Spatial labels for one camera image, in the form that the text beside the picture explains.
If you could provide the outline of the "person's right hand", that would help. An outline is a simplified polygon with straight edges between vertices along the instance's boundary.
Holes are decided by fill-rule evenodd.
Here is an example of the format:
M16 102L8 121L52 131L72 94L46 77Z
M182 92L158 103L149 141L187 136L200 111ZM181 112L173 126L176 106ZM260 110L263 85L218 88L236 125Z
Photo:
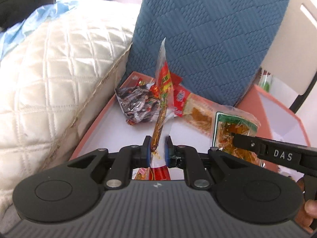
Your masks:
M296 223L304 230L313 233L310 227L313 220L317 217L317 201L316 200L303 200L302 206L295 218Z

